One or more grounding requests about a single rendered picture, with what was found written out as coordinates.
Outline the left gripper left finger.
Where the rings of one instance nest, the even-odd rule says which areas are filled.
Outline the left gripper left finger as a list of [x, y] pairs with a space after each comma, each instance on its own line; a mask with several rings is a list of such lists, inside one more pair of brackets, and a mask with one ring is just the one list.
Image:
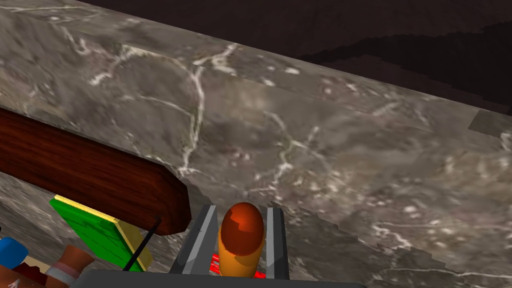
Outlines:
[[205, 204], [186, 236], [169, 273], [208, 275], [217, 239], [217, 207]]

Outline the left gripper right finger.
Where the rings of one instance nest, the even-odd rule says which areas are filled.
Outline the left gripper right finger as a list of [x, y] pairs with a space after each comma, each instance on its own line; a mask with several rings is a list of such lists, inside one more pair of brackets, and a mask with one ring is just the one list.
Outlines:
[[265, 210], [265, 278], [290, 279], [284, 212], [280, 207]]

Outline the orange bottle with red cap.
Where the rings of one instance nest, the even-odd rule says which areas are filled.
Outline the orange bottle with red cap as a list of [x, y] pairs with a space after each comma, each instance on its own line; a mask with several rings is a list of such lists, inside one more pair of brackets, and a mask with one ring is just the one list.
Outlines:
[[221, 276], [253, 278], [265, 243], [258, 208], [248, 202], [233, 205], [218, 231], [218, 269]]

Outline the green and yellow sponge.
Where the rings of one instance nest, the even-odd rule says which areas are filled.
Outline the green and yellow sponge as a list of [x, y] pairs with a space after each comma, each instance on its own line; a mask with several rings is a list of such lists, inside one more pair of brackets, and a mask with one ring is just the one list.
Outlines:
[[99, 259], [124, 268], [144, 237], [140, 228], [56, 195], [49, 204]]

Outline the dark red wooden board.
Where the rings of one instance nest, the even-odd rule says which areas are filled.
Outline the dark red wooden board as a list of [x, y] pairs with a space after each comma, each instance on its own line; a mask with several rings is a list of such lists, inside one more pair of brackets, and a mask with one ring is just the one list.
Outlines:
[[191, 221], [186, 185], [164, 165], [0, 108], [0, 172], [159, 236]]

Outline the brown bottle with white band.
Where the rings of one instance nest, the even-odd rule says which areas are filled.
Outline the brown bottle with white band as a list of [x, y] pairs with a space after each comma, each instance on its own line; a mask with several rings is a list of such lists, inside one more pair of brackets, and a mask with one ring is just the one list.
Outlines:
[[70, 288], [95, 259], [80, 248], [67, 245], [61, 258], [45, 273], [46, 288]]

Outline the blue rounded object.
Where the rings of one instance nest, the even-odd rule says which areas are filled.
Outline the blue rounded object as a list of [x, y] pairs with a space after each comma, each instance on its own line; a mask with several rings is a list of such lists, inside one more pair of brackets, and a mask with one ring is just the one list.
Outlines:
[[0, 238], [0, 265], [13, 269], [23, 263], [28, 254], [28, 249], [14, 238]]

